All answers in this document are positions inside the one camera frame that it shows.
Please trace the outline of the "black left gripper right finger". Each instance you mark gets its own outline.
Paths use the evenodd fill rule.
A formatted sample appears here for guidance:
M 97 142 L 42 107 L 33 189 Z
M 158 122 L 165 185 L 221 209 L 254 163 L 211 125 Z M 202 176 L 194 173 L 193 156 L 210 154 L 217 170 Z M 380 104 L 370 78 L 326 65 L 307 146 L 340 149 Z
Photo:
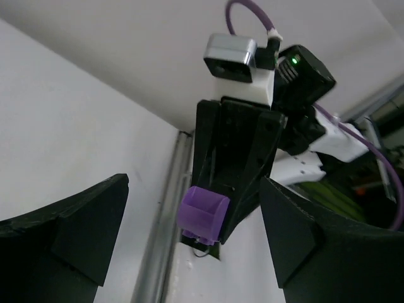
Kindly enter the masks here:
M 402 302 L 403 234 L 343 217 L 263 178 L 259 199 L 287 302 Z

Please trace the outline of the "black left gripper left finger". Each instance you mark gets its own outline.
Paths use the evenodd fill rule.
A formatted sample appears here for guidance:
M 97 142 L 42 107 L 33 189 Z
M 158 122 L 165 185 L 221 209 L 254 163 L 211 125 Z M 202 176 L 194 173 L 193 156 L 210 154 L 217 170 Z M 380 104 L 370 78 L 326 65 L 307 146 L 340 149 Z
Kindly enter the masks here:
M 127 174 L 1 221 L 1 302 L 93 302 L 129 194 Z

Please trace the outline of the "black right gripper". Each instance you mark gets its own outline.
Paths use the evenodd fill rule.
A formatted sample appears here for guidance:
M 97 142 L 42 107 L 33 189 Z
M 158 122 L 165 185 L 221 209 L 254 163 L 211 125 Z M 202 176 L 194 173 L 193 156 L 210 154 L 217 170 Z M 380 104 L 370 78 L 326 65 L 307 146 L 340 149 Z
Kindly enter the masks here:
M 258 207 L 259 182 L 272 168 L 285 121 L 265 104 L 230 97 L 198 103 L 191 185 L 231 194 L 221 244 Z

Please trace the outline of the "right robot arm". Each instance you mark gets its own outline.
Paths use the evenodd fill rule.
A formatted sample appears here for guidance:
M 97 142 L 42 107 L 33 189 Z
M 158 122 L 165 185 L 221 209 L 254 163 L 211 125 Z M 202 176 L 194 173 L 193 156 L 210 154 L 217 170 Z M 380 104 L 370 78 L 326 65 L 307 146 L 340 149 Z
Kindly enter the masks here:
M 296 156 L 326 135 L 314 103 L 336 81 L 312 52 L 302 45 L 281 52 L 260 47 L 247 59 L 205 57 L 213 76 L 243 88 L 259 72 L 275 75 L 272 104 L 231 93 L 198 103 L 189 210 L 178 224 L 206 246 L 225 242 L 257 208 L 260 179 L 271 172 L 277 150 Z

